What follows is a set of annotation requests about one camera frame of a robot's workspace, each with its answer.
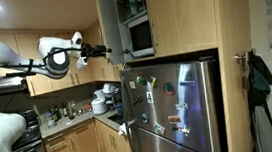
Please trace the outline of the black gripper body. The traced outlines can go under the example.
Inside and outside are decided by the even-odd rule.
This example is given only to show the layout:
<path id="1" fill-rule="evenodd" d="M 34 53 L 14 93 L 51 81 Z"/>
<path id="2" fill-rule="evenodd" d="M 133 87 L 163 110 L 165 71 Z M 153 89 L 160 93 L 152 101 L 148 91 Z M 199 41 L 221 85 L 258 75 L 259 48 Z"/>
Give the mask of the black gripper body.
<path id="1" fill-rule="evenodd" d="M 83 44 L 82 47 L 81 47 L 81 56 L 82 56 L 82 58 L 85 61 L 87 61 L 89 59 L 89 57 L 94 57 L 95 55 L 99 55 L 101 52 L 99 52 L 96 49 L 98 46 L 92 47 L 90 44 Z"/>

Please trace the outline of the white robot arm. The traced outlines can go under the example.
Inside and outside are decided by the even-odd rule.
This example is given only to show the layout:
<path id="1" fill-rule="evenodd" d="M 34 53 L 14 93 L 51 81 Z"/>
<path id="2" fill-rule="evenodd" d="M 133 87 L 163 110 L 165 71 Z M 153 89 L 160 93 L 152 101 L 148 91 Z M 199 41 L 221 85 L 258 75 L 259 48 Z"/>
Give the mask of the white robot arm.
<path id="1" fill-rule="evenodd" d="M 20 70 L 23 74 L 41 74 L 58 80 L 68 72 L 71 56 L 77 58 L 77 68 L 86 66 L 89 57 L 106 56 L 110 52 L 104 45 L 91 46 L 82 42 L 76 32 L 70 39 L 45 36 L 38 40 L 40 61 L 24 58 L 0 41 L 0 68 Z M 13 152 L 12 145 L 25 131 L 26 120 L 20 114 L 0 112 L 0 152 Z"/>

